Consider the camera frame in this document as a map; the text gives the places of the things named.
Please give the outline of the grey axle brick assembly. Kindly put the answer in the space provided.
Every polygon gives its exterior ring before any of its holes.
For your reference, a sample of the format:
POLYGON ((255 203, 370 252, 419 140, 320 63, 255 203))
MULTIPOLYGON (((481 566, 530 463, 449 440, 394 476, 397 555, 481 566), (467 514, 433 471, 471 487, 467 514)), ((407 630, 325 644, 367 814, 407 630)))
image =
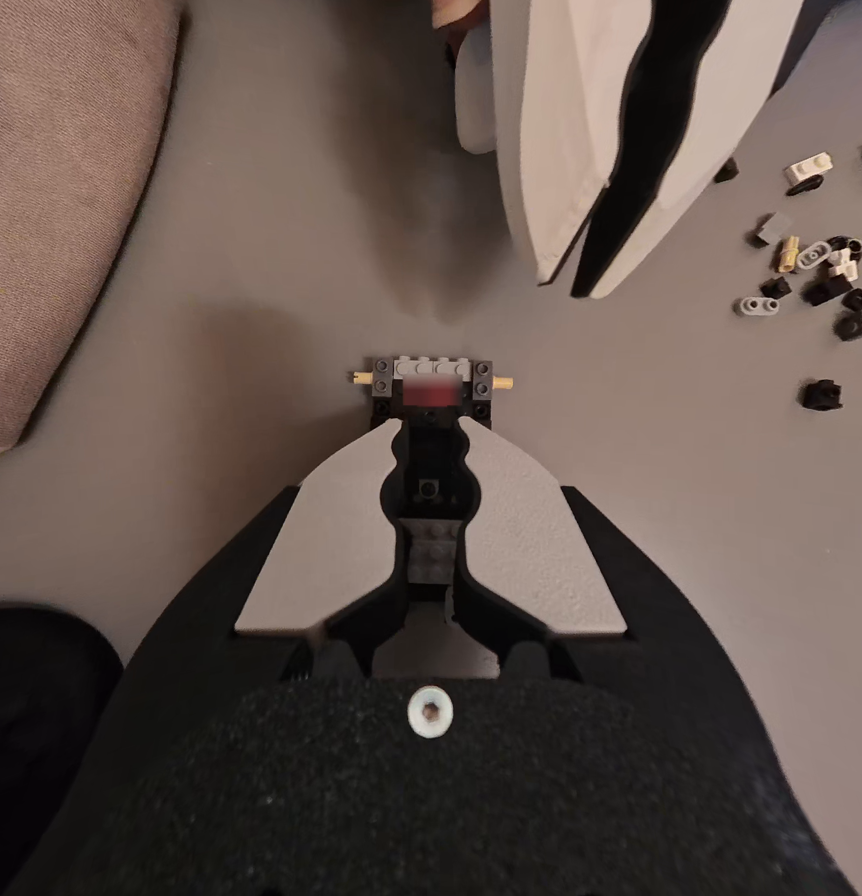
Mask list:
POLYGON ((375 401, 427 409, 489 403, 515 386, 510 376, 494 372, 492 361, 468 357, 374 357, 347 378, 375 401))

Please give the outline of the black brick chassis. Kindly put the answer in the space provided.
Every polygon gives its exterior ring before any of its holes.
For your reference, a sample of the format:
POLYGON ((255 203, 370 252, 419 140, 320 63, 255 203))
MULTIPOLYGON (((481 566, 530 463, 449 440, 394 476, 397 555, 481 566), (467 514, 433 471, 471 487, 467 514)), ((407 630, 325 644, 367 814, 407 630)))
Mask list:
POLYGON ((401 385, 371 400, 369 431, 395 422, 394 468, 380 488, 380 506, 394 525, 396 571, 409 599, 444 599, 454 581, 460 533, 477 509, 480 487, 465 463, 469 439, 463 422, 491 427, 491 395, 461 384, 459 397, 406 399, 401 385))

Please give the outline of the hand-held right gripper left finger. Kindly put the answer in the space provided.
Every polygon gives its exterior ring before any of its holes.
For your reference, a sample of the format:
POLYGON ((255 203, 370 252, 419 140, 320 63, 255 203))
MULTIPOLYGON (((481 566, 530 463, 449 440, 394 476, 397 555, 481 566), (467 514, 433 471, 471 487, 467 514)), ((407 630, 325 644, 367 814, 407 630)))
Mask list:
POLYGON ((236 634, 341 642, 370 675, 376 650, 406 616, 398 466, 407 447, 404 422, 388 420, 306 476, 235 621, 236 634))

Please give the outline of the scattered small brick pieces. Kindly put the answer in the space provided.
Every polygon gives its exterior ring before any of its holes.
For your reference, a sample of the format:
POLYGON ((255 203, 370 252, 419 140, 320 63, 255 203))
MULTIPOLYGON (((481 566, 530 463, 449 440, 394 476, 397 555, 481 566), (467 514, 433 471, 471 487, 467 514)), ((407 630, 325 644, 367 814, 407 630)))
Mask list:
MULTIPOLYGON (((823 186, 832 168, 833 161, 827 152, 792 164, 784 170, 785 196, 792 198, 816 191, 823 186)), ((802 301, 809 308, 839 302, 841 311, 832 329, 836 339, 842 343, 862 340, 862 286, 857 285, 862 240, 841 234, 801 245, 792 231, 787 218, 773 213, 762 218, 750 232, 752 245, 775 249, 772 269, 776 276, 761 283, 758 295, 737 299, 736 314, 748 318, 776 316, 782 299, 794 291, 789 277, 807 274, 811 279, 800 291, 802 301)), ((797 402, 812 411, 841 409, 841 385, 830 378, 811 379, 799 388, 797 402)))

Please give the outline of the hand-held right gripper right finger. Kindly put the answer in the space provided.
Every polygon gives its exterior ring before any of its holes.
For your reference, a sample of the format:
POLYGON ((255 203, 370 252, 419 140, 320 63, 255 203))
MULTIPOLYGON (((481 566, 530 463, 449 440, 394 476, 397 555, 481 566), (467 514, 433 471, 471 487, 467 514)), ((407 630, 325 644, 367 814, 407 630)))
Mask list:
POLYGON ((475 420, 458 429, 470 502, 457 539, 456 622, 502 674, 521 644, 556 669, 565 644, 619 644, 627 621, 556 477, 475 420))

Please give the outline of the person's left hand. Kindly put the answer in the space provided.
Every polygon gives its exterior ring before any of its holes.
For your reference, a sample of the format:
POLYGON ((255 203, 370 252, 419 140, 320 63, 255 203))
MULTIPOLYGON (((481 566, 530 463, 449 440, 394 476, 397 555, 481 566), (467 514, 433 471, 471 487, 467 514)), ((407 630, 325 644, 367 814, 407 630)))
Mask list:
POLYGON ((470 29, 489 16, 489 1, 432 1, 432 27, 470 29))

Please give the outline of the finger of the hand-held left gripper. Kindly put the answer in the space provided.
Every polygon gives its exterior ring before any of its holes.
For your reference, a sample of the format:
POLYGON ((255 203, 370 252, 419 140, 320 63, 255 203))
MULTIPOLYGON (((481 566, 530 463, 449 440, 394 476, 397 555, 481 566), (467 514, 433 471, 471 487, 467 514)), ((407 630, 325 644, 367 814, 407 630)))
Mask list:
POLYGON ((771 93, 798 1, 658 1, 629 72, 614 173, 572 297, 603 298, 689 209, 771 93))
POLYGON ((493 1, 497 166, 508 227, 538 285, 559 274, 621 153, 649 1, 493 1))

